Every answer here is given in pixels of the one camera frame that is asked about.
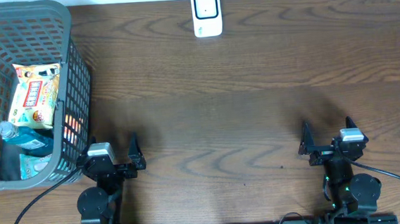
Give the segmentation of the teal mouthwash bottle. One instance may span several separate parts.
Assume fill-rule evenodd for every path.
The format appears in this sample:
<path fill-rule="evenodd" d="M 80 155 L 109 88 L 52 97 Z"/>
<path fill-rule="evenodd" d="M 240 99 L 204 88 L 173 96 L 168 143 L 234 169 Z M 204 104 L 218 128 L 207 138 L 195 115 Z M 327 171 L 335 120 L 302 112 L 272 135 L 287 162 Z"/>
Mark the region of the teal mouthwash bottle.
<path fill-rule="evenodd" d="M 46 156 L 53 152 L 54 140 L 43 136 L 28 126 L 0 122 L 0 135 L 5 143 L 17 146 L 31 156 Z"/>

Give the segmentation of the light teal candy packet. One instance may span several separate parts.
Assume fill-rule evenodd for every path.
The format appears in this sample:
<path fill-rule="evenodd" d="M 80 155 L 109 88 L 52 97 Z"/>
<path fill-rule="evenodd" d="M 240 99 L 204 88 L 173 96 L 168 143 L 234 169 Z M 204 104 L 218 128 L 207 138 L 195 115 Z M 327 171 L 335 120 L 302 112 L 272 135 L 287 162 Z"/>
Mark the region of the light teal candy packet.
<path fill-rule="evenodd" d="M 33 178 L 39 172 L 45 169 L 48 165 L 52 155 L 49 154 L 45 157 L 30 156 L 30 155 L 19 155 L 20 161 L 20 178 L 26 180 L 28 178 Z"/>

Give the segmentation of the yellow snack bag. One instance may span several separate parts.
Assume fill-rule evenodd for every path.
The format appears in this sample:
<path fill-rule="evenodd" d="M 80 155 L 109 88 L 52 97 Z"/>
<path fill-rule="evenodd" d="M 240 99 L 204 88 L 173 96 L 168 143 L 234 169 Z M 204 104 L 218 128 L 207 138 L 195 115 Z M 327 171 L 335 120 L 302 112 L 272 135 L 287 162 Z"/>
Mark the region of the yellow snack bag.
<path fill-rule="evenodd" d="M 13 64 L 18 83 L 8 122 L 38 130 L 51 130 L 60 85 L 59 63 L 23 66 Z"/>

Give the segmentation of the small orange box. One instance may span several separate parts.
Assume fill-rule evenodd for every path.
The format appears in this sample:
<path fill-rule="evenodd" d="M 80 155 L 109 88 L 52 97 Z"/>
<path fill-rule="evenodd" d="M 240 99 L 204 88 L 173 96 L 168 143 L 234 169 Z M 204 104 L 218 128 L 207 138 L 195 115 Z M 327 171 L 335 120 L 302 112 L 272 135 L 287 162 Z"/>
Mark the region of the small orange box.
<path fill-rule="evenodd" d="M 78 137 L 82 130 L 83 119 L 72 117 L 70 114 L 65 115 L 64 138 L 72 145 L 77 145 Z"/>

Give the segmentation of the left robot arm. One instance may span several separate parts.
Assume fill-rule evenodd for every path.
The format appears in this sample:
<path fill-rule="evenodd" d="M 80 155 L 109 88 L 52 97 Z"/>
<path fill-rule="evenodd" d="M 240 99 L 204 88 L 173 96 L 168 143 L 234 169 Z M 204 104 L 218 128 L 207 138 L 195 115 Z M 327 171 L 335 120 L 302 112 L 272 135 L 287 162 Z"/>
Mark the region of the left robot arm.
<path fill-rule="evenodd" d="M 139 148 L 137 134 L 130 137 L 127 163 L 114 163 L 115 154 L 108 142 L 91 143 L 77 158 L 82 174 L 95 181 L 77 200 L 81 224 L 120 224 L 123 185 L 146 168 L 146 159 Z"/>

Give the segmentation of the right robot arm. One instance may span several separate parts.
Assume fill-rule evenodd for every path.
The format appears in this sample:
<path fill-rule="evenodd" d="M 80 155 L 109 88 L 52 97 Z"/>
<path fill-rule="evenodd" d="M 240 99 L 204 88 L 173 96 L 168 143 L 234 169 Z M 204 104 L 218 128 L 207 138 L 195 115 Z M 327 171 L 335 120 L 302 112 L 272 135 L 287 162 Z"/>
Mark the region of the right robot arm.
<path fill-rule="evenodd" d="M 377 210 L 382 183 L 366 173 L 355 174 L 353 162 L 363 155 L 366 137 L 350 117 L 346 127 L 328 145 L 317 145 L 307 123 L 303 123 L 298 154 L 308 155 L 310 166 L 324 168 L 323 194 L 333 209 L 326 213 L 326 224 L 340 224 L 350 220 L 367 220 Z"/>

